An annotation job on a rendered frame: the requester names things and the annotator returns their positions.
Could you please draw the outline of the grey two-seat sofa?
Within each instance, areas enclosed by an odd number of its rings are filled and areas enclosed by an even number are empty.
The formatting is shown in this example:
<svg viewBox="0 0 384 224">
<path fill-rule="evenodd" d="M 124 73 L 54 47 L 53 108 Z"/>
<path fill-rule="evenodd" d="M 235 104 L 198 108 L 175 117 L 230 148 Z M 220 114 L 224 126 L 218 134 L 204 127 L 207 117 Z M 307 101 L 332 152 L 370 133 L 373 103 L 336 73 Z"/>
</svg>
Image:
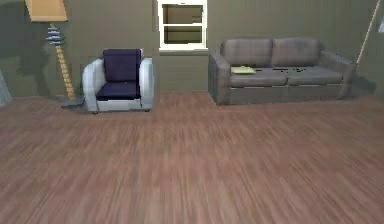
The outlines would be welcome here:
<svg viewBox="0 0 384 224">
<path fill-rule="evenodd" d="M 255 74 L 233 74 L 231 67 Z M 285 73 L 273 68 L 306 68 Z M 316 38 L 233 38 L 209 55 L 208 92 L 218 105 L 335 100 L 350 95 L 356 64 Z"/>
</svg>

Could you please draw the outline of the pale yellow flat book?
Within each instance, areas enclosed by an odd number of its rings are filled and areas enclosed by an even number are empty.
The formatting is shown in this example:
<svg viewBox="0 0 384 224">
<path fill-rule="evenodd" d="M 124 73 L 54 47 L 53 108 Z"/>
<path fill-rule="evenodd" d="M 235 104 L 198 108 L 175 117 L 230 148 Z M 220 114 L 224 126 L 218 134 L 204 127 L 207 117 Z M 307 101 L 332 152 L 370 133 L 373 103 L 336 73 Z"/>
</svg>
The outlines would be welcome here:
<svg viewBox="0 0 384 224">
<path fill-rule="evenodd" d="M 240 67 L 231 67 L 231 73 L 233 73 L 233 74 L 255 74 L 256 71 L 251 67 L 240 66 Z"/>
</svg>

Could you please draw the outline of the white framed window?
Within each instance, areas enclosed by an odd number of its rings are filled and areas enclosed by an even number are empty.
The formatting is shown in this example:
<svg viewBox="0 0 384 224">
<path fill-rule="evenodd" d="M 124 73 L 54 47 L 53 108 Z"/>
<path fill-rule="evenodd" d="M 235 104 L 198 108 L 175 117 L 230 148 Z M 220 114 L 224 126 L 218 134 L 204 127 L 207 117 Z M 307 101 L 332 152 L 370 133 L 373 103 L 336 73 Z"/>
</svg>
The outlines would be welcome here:
<svg viewBox="0 0 384 224">
<path fill-rule="evenodd" d="M 159 51 L 207 51 L 208 0 L 157 0 Z"/>
</svg>

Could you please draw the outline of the thin black remote control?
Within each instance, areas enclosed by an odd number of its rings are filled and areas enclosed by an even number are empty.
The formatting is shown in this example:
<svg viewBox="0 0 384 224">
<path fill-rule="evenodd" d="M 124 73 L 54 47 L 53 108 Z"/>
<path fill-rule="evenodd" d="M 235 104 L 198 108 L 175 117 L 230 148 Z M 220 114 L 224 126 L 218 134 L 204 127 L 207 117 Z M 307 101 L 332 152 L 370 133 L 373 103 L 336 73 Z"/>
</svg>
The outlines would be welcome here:
<svg viewBox="0 0 384 224">
<path fill-rule="evenodd" d="M 306 71 L 307 69 L 306 68 L 282 68 L 282 67 L 278 67 L 278 68 L 273 68 L 274 71 L 280 71 L 280 72 L 285 72 L 285 73 L 301 73 L 301 72 L 304 72 Z"/>
</svg>

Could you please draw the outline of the floor lamp with orange shade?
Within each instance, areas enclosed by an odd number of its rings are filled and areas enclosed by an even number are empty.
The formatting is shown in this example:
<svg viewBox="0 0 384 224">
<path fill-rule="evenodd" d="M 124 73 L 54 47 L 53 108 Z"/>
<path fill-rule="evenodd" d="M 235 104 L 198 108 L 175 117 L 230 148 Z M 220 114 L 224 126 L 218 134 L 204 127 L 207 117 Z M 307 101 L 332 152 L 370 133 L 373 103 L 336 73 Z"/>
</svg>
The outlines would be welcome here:
<svg viewBox="0 0 384 224">
<path fill-rule="evenodd" d="M 70 73 L 67 67 L 62 45 L 64 37 L 61 31 L 55 26 L 56 22 L 67 22 L 68 16 L 64 0 L 24 0 L 28 14 L 32 22 L 48 23 L 46 40 L 55 47 L 57 61 L 60 65 L 61 74 L 67 94 L 67 99 L 63 102 L 64 108 L 79 107 L 84 102 L 83 96 L 76 96 L 72 85 Z"/>
</svg>

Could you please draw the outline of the grey slanted panel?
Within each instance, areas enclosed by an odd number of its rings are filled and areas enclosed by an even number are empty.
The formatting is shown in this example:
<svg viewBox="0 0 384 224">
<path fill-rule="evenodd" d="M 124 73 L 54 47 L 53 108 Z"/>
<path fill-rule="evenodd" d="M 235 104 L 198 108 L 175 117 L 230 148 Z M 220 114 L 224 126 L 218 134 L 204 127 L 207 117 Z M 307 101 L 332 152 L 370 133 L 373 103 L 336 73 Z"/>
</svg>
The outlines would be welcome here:
<svg viewBox="0 0 384 224">
<path fill-rule="evenodd" d="M 11 94 L 8 90 L 6 81 L 3 77 L 2 72 L 0 71 L 0 107 L 5 106 L 6 104 L 12 101 Z"/>
</svg>

